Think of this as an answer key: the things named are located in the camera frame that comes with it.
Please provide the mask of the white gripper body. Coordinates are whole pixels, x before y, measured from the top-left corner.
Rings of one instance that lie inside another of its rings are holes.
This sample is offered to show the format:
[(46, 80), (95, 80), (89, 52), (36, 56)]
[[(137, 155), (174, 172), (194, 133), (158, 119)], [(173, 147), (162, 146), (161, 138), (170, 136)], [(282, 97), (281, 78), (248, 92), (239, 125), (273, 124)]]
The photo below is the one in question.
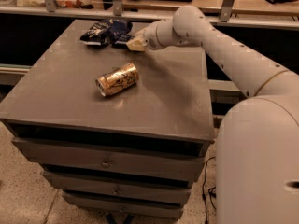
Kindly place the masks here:
[(152, 50), (157, 50), (157, 49), (163, 48), (163, 46), (158, 41), (157, 28), (158, 28), (158, 23), (154, 22), (154, 23), (150, 24), (149, 26), (147, 26), (143, 32), (143, 39), (144, 39), (147, 47)]

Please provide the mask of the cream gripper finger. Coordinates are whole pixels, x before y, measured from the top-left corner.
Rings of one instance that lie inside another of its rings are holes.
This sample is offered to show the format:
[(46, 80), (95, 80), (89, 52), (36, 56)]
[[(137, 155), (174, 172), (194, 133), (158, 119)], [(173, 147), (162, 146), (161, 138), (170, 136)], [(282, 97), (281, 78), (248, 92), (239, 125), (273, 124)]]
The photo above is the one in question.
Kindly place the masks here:
[(146, 42), (141, 36), (134, 37), (126, 43), (126, 46), (131, 51), (144, 52), (146, 50)]
[(143, 29), (137, 31), (137, 32), (135, 33), (135, 36), (143, 35), (143, 34), (145, 33), (146, 30), (147, 30), (147, 28), (143, 28)]

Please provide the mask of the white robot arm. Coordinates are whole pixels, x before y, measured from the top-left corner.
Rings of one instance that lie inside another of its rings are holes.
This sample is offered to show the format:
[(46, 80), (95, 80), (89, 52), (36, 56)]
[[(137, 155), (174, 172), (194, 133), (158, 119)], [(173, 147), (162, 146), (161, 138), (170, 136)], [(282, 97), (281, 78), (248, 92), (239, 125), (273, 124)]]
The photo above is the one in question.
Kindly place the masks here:
[(196, 7), (137, 32), (148, 49), (198, 46), (245, 95), (217, 136), (217, 224), (299, 224), (299, 75), (217, 30)]

